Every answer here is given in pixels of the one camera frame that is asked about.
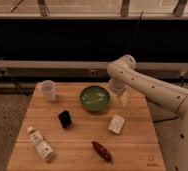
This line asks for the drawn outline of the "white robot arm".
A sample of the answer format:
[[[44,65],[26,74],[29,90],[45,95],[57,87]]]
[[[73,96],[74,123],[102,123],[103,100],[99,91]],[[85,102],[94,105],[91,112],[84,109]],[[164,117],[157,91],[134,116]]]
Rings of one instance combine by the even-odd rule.
[[[135,68],[136,61],[131,55],[110,62],[107,65],[110,89],[122,94],[130,86],[182,118],[183,138],[177,148],[176,167],[178,171],[188,171],[188,89],[141,74]]]

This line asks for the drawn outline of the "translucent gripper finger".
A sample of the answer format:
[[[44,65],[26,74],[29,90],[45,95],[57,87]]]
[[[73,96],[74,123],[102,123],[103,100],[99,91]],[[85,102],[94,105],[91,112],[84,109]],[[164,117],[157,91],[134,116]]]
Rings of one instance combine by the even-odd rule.
[[[120,103],[122,107],[125,107],[127,105],[127,93],[124,92],[119,96]]]

